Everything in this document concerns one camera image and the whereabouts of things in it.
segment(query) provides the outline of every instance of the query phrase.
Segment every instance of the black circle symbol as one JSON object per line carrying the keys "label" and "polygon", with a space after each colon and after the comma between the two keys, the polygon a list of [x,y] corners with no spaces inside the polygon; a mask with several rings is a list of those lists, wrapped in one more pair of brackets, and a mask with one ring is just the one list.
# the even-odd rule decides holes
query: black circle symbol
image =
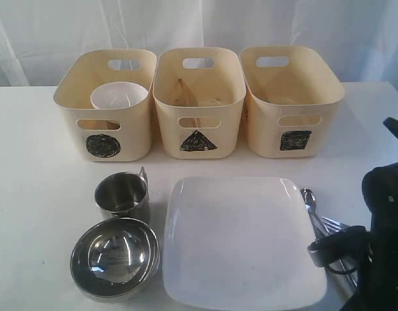
{"label": "black circle symbol", "polygon": [[88,152],[95,157],[113,157],[121,150],[118,140],[104,134],[88,136],[86,144]]}

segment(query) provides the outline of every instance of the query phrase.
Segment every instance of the white square plate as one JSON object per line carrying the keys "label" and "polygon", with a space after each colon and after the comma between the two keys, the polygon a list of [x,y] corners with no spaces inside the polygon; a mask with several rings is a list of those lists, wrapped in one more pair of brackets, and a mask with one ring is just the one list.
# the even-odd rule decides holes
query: white square plate
{"label": "white square plate", "polygon": [[301,308],[326,291],[303,198],[285,178],[184,178],[167,211],[163,282],[200,308]]}

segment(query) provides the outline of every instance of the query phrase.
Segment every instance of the bin handle hole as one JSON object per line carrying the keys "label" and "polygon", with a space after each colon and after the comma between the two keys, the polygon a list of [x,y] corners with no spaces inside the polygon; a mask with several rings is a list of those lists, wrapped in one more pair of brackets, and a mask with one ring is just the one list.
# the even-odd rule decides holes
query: bin handle hole
{"label": "bin handle hole", "polygon": [[185,69],[212,68],[215,62],[210,57],[185,58],[182,62]]}
{"label": "bin handle hole", "polygon": [[212,117],[180,118],[178,120],[182,128],[218,128],[220,119]]}
{"label": "bin handle hole", "polygon": [[109,60],[108,67],[111,70],[138,70],[141,64],[138,60],[133,59],[120,59],[120,60]]}
{"label": "bin handle hole", "polygon": [[119,130],[121,125],[115,120],[77,120],[76,125],[83,130]]}
{"label": "bin handle hole", "polygon": [[314,126],[321,121],[321,115],[285,115],[278,119],[278,124],[281,126]]}
{"label": "bin handle hole", "polygon": [[257,67],[284,67],[289,61],[288,56],[262,56],[258,57]]}

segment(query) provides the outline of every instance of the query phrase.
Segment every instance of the white plastic cup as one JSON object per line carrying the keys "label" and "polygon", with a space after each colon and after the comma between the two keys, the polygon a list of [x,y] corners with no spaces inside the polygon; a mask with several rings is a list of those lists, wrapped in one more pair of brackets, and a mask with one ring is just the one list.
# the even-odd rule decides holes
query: white plastic cup
{"label": "white plastic cup", "polygon": [[110,82],[97,87],[91,93],[91,103],[96,109],[121,109],[144,101],[148,91],[133,82]]}

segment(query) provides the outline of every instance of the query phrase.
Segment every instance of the mug handle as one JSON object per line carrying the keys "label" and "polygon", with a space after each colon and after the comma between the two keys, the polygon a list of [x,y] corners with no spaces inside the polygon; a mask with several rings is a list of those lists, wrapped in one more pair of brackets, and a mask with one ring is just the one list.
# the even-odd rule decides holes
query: mug handle
{"label": "mug handle", "polygon": [[146,193],[147,193],[147,200],[150,201],[150,197],[148,196],[148,180],[145,167],[141,167],[139,175],[146,181]]}

